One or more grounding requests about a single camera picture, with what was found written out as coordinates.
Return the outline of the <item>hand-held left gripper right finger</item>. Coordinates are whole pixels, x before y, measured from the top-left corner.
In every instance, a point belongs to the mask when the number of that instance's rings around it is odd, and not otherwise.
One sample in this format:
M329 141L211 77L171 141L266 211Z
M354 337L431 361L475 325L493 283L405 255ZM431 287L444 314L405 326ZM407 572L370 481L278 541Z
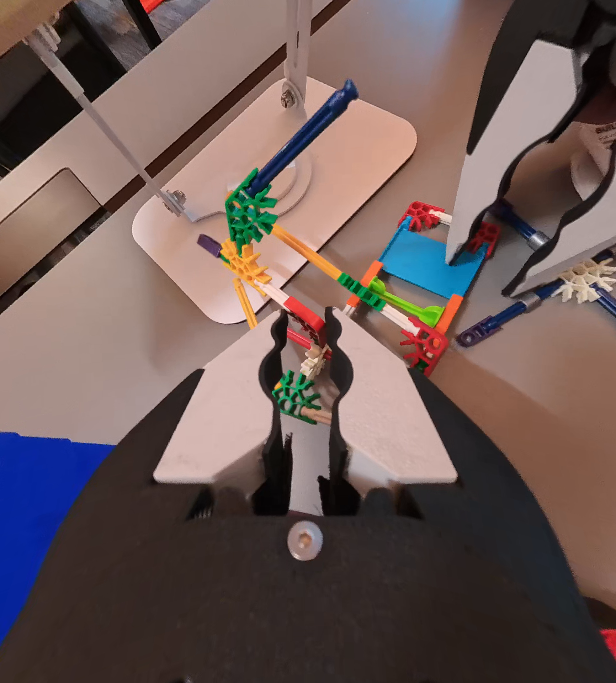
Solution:
M458 474L405 363L340 309L326 308L331 410L325 516L353 515L378 489L454 484Z

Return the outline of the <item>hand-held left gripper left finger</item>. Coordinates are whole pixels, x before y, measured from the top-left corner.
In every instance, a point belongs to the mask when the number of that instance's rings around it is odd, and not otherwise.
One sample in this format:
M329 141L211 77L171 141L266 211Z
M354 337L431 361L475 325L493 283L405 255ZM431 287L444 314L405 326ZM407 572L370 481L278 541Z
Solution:
M274 312L203 368L153 477L240 491L256 514L285 515L292 447L272 390L281 379L286 312Z

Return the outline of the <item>colourful toy construction model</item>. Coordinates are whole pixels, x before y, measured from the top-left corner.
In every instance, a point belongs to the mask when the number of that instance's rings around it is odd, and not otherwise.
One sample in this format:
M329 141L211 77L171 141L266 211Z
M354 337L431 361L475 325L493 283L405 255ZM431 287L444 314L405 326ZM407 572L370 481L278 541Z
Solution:
M350 297L344 308L348 317L364 305L398 325L404 336L400 344L408 347L404 360L425 376L432 373L446 351L450 324L500 236L499 227L484 222L451 266L445 263L445 246L421 234L424 227L448 225L451 217L435 206L414 202L379 260L356 279L280 227L278 216L270 211L277 203L269 197L272 181L358 97L354 82L346 80L265 166L253 169L230 193L225 203L228 239L220 243L205 234L197 239L200 248L235 276L234 289L250 329L257 326L257 319L246 294L247 286L277 303L302 329L302 333L287 330L287 338L304 347L301 368L282 375L272 396L282 414L309 424L330 423L329 415L318 404L320 394L312 391L325 361L331 357L326 323L276 287L268 269L259 264L260 253L255 247L265 235L278 238L348 291Z

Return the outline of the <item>instruction booklet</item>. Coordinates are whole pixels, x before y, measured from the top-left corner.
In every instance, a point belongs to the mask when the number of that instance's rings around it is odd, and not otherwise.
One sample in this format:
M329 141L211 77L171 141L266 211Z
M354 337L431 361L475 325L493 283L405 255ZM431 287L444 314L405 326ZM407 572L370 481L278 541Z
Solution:
M576 122L580 149L570 161L574 188L582 200L600 185L611 162L611 146L616 141L616 121L605 124Z

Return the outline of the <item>blue rod cross assembly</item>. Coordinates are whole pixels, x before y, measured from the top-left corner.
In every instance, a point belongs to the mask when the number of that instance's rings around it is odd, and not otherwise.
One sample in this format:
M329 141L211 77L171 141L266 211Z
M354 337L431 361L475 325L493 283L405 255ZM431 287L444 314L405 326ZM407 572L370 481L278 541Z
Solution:
M517 317L538 308L552 297L563 302L573 298L577 303L598 303L616 320L616 298L612 295L616 279L612 275L616 267L611 262L616 258L616 244L599 252L591 259L564 271L557 279L527 291L514 299L503 311L484 318L457 334L457 345L463 348L476 346L499 332L504 325Z

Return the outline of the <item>blue plastic bin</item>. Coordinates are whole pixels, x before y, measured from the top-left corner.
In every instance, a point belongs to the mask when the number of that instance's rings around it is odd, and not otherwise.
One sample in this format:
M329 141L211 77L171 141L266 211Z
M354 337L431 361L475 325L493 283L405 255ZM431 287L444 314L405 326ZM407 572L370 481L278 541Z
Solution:
M48 548L113 445L0 432L0 644Z

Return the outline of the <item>clear suction dome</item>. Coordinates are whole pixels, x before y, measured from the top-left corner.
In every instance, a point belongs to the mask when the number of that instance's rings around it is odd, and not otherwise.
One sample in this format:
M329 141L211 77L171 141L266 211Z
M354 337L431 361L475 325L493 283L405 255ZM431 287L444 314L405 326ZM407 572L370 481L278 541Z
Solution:
M275 198L277 203L271 212L281 217L293 209L305 196L312 172L312 154L305 151L272 181L269 197Z

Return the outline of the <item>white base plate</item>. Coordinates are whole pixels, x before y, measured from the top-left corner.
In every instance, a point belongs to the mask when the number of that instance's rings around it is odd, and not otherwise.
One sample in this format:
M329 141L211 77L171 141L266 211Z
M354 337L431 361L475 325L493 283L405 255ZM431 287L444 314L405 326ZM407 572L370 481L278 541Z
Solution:
M305 111L308 117L334 92L309 78ZM305 150L312 154L313 172L303 199L278 224L314 251L347 222L416 147L411 123L363 100L346 112ZM233 274L197 245L200 234L223 242L228 237L225 216L190 222L176 217L158 197L151 197L133 220L133 238L156 265L210 320L234 324L244 314L233 288Z

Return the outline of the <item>white mount bracket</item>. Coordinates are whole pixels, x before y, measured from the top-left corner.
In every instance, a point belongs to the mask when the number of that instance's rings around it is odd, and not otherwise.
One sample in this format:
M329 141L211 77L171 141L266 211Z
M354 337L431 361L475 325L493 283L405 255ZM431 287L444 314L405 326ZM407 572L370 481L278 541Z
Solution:
M261 169L307 122L302 102L281 105L277 81L246 107L164 186L184 195L193 222L225 216L225 203L253 169Z

